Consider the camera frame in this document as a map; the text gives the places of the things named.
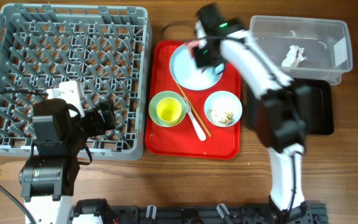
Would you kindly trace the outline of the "light blue round plate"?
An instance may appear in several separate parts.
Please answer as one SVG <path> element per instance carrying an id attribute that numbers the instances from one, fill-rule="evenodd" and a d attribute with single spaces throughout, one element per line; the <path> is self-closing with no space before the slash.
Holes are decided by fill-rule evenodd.
<path id="1" fill-rule="evenodd" d="M 206 90 L 221 79 L 226 64 L 198 68 L 190 49 L 182 44 L 172 54 L 170 59 L 170 73 L 173 79 L 182 87 L 189 90 Z"/>

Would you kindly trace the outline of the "wooden chopstick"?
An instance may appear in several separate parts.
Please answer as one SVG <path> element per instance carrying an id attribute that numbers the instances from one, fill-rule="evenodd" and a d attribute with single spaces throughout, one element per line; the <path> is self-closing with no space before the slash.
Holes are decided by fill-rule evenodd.
<path id="1" fill-rule="evenodd" d="M 183 88 L 175 81 L 175 83 L 177 84 L 177 87 L 179 88 L 179 90 L 181 91 L 182 95 L 184 96 L 185 100 L 189 103 L 192 112 L 194 112 L 195 116 L 197 117 L 197 120 L 200 122 L 200 124 L 203 127 L 203 130 L 206 131 L 206 134 L 209 137 L 212 137 L 209 129 L 206 127 L 205 123 L 203 122 L 203 120 L 201 119 L 200 115 L 198 114 L 198 112 L 195 110 L 194 106 L 191 104 L 191 101 L 189 100 L 189 98 L 187 97 L 186 93 L 183 91 Z"/>

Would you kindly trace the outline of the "light blue bowl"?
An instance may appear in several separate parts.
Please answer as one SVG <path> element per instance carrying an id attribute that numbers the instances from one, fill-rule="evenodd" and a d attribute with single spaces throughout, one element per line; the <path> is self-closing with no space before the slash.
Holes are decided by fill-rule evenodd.
<path id="1" fill-rule="evenodd" d="M 219 109 L 224 111 L 232 111 L 234 113 L 234 122 L 229 126 L 217 126 L 208 118 L 209 109 Z M 210 94 L 204 103 L 204 113 L 210 123 L 217 127 L 226 128 L 235 125 L 242 116 L 242 103 L 240 99 L 233 93 L 228 91 L 216 91 Z"/>

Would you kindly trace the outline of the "rice and nut scraps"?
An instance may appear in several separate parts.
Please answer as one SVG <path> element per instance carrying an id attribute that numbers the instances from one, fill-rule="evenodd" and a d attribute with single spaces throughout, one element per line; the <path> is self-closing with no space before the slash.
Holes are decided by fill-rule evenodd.
<path id="1" fill-rule="evenodd" d="M 217 126 L 229 126 L 234 122 L 234 113 L 219 109 L 209 109 L 208 118 Z"/>

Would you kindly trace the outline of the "green bowl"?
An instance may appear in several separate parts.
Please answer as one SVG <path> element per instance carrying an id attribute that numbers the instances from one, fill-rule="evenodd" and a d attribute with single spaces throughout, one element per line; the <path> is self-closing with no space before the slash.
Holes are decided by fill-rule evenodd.
<path id="1" fill-rule="evenodd" d="M 157 116 L 157 104 L 160 100 L 162 100 L 163 98 L 166 98 L 166 97 L 172 97 L 172 98 L 177 99 L 180 102 L 181 107 L 182 107 L 182 112 L 181 112 L 180 118 L 179 118 L 178 122 L 176 124 L 174 124 L 173 126 L 179 124 L 186 115 L 186 103 L 185 103 L 184 99 L 178 93 L 175 93 L 174 91 L 162 91 L 160 93 L 157 93 L 150 101 L 149 116 L 151 117 L 152 121 L 155 124 L 157 124 L 161 127 L 164 127 L 164 128 L 172 127 L 172 126 L 167 126 Z"/>

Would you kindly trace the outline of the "yellow plastic cup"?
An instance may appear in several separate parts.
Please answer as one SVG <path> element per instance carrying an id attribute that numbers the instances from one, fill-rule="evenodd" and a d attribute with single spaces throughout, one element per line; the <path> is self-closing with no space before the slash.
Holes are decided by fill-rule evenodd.
<path id="1" fill-rule="evenodd" d="M 172 97 L 166 97 L 157 104 L 157 116 L 167 126 L 173 126 L 180 118 L 182 107 L 180 102 Z"/>

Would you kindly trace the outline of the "white plastic fork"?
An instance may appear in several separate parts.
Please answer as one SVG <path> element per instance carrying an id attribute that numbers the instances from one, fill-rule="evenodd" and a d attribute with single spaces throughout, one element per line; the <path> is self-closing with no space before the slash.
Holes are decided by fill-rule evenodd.
<path id="1" fill-rule="evenodd" d="M 205 135 L 204 131 L 202 130 L 201 126 L 199 125 L 199 123 L 197 122 L 196 118 L 194 117 L 194 115 L 191 111 L 191 106 L 190 106 L 189 102 L 186 100 L 186 98 L 184 98 L 184 101 L 186 103 L 186 113 L 191 120 L 191 123 L 195 129 L 197 136 L 198 136 L 198 139 L 200 141 L 205 141 L 206 135 Z"/>

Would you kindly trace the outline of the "white tissue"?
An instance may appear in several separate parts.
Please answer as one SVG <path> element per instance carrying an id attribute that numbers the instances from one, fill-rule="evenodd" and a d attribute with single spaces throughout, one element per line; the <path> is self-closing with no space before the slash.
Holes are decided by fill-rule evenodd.
<path id="1" fill-rule="evenodd" d="M 297 45 L 291 45 L 290 49 L 286 55 L 286 58 L 282 61 L 282 67 L 291 67 L 295 68 L 298 64 L 307 59 L 306 56 L 303 56 L 304 48 Z"/>

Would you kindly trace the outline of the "red snack wrapper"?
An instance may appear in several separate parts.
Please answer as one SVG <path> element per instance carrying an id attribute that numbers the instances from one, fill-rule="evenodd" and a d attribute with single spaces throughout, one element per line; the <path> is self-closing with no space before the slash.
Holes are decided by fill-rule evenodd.
<path id="1" fill-rule="evenodd" d="M 191 52 L 197 52 L 200 49 L 200 41 L 199 40 L 193 40 L 191 42 L 187 42 L 186 45 L 190 49 Z"/>

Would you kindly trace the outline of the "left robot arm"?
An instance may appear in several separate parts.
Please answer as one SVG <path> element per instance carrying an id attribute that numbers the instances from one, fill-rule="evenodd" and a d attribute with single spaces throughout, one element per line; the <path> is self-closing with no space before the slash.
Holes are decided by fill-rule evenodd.
<path id="1" fill-rule="evenodd" d="M 119 223 L 105 199 L 73 203 L 75 180 L 82 150 L 90 154 L 87 140 L 116 126 L 111 100 L 80 115 L 79 109 L 63 99 L 45 100 L 34 106 L 32 124 L 36 140 L 19 180 L 29 223 Z"/>

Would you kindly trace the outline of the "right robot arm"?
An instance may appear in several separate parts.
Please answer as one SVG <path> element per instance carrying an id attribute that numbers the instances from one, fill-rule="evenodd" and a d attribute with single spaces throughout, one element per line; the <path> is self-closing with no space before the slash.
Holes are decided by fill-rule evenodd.
<path id="1" fill-rule="evenodd" d="M 268 149 L 272 169 L 269 195 L 272 223 L 289 223 L 305 215 L 301 165 L 308 133 L 310 88 L 297 84 L 262 50 L 250 30 L 236 18 L 225 19 L 215 3 L 201 7 L 195 25 L 199 68 L 230 63 L 258 100 L 255 132 Z"/>

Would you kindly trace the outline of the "grey plastic dishwasher rack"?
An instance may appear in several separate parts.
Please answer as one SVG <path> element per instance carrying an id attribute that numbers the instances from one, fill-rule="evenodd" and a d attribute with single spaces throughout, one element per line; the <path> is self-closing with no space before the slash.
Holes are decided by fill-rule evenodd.
<path id="1" fill-rule="evenodd" d="M 138 160 L 152 42 L 149 14 L 135 6 L 6 4 L 0 11 L 0 156 L 26 157 L 40 92 L 79 81 L 84 109 L 114 103 L 117 126 L 92 137 L 95 159 Z"/>

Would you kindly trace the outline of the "red plastic tray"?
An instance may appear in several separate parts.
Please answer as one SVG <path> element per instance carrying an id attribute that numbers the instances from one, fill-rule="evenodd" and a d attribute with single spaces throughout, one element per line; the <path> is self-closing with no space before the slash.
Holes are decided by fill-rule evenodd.
<path id="1" fill-rule="evenodd" d="M 150 96 L 153 98 L 162 91 L 174 91 L 182 95 L 169 71 L 169 61 L 174 51 L 182 43 L 164 40 L 157 44 L 154 52 Z M 220 81 L 207 90 L 193 91 L 182 88 L 190 103 L 195 107 L 202 122 L 211 133 L 205 141 L 200 141 L 188 116 L 177 125 L 166 128 L 154 123 L 147 116 L 145 125 L 145 146 L 155 153 L 169 156 L 203 157 L 208 159 L 231 159 L 240 149 L 241 123 L 238 121 L 230 127 L 217 127 L 208 121 L 204 113 L 207 97 L 215 91 L 228 91 L 241 97 L 241 76 L 229 64 Z"/>

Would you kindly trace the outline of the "clear plastic bin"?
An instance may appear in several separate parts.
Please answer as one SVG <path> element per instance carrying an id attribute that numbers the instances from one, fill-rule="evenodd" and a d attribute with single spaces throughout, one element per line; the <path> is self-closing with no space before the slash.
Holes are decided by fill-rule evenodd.
<path id="1" fill-rule="evenodd" d="M 250 30 L 272 61 L 294 78 L 341 82 L 353 68 L 352 47 L 344 21 L 304 17 L 253 16 Z M 297 67 L 282 67 L 291 45 L 304 48 L 307 59 Z"/>

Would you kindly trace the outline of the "black plastic tray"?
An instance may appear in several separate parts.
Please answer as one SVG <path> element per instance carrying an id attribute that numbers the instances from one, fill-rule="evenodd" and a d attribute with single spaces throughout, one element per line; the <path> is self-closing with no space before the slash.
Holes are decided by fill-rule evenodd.
<path id="1" fill-rule="evenodd" d="M 308 85 L 312 92 L 311 134 L 330 135 L 334 132 L 331 85 L 325 80 L 294 78 L 300 84 Z M 259 101 L 247 87 L 246 125 L 254 130 Z"/>

